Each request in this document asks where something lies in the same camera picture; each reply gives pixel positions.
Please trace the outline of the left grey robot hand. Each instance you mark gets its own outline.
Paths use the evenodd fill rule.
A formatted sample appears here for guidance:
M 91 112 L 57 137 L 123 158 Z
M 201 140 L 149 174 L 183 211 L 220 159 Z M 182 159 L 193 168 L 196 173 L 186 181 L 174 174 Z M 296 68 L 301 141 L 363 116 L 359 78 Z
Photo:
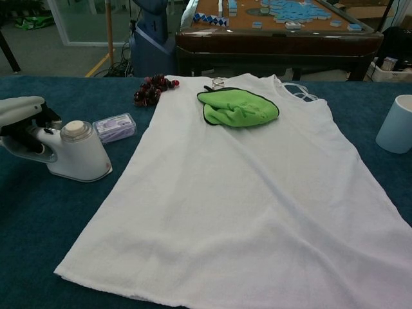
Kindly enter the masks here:
M 14 97 L 1 100 L 1 140 L 6 137 L 25 146 L 29 151 L 41 154 L 44 146 L 30 132 L 35 121 L 46 129 L 62 127 L 61 117 L 38 96 Z

